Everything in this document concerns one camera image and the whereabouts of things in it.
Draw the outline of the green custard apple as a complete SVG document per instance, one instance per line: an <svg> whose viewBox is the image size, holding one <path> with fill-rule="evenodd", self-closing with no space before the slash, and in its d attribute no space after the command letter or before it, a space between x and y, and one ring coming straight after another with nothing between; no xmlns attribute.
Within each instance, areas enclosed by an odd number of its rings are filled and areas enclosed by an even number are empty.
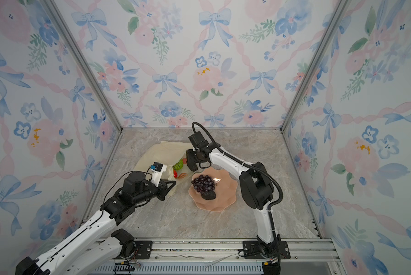
<svg viewBox="0 0 411 275"><path fill-rule="evenodd" d="M184 167L184 161L183 161L183 159L180 159L177 163L175 163L175 164L173 165L173 169L176 170L176 171L181 170L183 167Z"/></svg>

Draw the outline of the yellow plastic bag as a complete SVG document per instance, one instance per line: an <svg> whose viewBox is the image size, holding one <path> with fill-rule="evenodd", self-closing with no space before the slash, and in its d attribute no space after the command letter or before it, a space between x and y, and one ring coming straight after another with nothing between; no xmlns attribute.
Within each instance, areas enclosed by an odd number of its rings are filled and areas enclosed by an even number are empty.
<svg viewBox="0 0 411 275"><path fill-rule="evenodd" d="M178 191L185 191L184 189L189 186L188 180L192 179L194 174L183 161L183 159L187 158L186 151L188 149L193 149L190 143L160 142L159 144L154 144L142 155L133 170L146 172L154 162L166 165L166 171L161 178L177 182L176 186L168 193L168 197L173 197ZM178 176L184 174L184 176L181 179L176 179L173 176L173 167L180 160L183 162L183 166L180 171L177 171L177 174Z"/></svg>

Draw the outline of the purple grape bunch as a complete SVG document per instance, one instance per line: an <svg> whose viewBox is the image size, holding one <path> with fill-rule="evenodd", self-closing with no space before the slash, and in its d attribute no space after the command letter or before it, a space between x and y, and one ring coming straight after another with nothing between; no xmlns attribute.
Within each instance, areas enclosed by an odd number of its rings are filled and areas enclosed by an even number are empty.
<svg viewBox="0 0 411 275"><path fill-rule="evenodd" d="M209 175L200 174L197 178L194 178L191 182L193 189L199 193L206 193L215 190L215 180Z"/></svg>

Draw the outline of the dark avocado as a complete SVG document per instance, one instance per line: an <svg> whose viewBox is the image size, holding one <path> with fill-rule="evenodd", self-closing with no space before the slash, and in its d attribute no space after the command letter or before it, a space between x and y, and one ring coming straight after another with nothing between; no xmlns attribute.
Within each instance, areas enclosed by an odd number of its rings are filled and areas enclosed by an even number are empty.
<svg viewBox="0 0 411 275"><path fill-rule="evenodd" d="M201 197L204 200L211 201L216 199L216 193L213 190L203 191L201 192Z"/></svg>

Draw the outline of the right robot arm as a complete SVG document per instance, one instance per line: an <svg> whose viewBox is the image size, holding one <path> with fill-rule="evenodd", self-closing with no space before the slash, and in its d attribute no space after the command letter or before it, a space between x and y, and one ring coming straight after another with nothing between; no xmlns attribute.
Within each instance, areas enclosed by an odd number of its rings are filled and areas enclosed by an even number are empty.
<svg viewBox="0 0 411 275"><path fill-rule="evenodd" d="M210 163L219 166L239 180L243 201L253 209L258 233L258 253L264 258L277 256L277 234L270 203L274 185L266 175L262 163L245 162L230 154L217 143L209 142L200 132L188 137L193 149L187 151L187 164L196 171L198 165Z"/></svg>

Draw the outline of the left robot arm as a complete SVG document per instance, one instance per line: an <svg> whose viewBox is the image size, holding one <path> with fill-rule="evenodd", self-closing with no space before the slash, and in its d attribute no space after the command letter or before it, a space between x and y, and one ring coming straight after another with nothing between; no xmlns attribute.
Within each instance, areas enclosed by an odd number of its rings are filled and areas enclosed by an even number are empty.
<svg viewBox="0 0 411 275"><path fill-rule="evenodd" d="M164 201L176 181L162 179L154 173L131 171L121 178L124 183L112 197L105 198L100 209L58 245L35 259L26 257L15 269L18 275L88 274L96 267L120 255L135 252L133 236L118 225L136 208L151 199Z"/></svg>

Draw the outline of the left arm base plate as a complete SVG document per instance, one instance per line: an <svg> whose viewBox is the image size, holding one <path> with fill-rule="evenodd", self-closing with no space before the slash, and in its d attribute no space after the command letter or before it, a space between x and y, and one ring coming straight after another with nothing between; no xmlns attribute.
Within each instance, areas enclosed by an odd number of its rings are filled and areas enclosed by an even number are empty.
<svg viewBox="0 0 411 275"><path fill-rule="evenodd" d="M134 260L149 260L152 253L153 241L143 240L133 242L133 253L131 255Z"/></svg>

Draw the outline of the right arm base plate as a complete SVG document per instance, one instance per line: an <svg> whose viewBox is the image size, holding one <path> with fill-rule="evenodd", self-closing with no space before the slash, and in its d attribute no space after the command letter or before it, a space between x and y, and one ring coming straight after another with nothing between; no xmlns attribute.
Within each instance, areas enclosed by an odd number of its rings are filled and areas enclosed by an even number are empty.
<svg viewBox="0 0 411 275"><path fill-rule="evenodd" d="M279 240L265 244L263 241L243 241L243 248L238 251L239 257L246 260L289 260L290 249L286 241Z"/></svg>

